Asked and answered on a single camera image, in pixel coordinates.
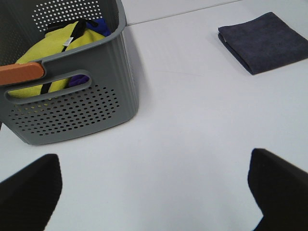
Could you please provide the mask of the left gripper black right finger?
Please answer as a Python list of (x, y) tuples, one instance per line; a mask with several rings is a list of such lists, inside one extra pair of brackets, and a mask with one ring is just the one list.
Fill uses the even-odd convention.
[(308, 229), (308, 174), (272, 152), (255, 148), (247, 176), (262, 212), (256, 231)]

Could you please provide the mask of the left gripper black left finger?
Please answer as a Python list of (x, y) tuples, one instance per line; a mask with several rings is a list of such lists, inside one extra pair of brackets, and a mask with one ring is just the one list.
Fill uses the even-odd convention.
[(45, 230), (63, 188), (58, 155), (46, 154), (0, 183), (0, 229)]

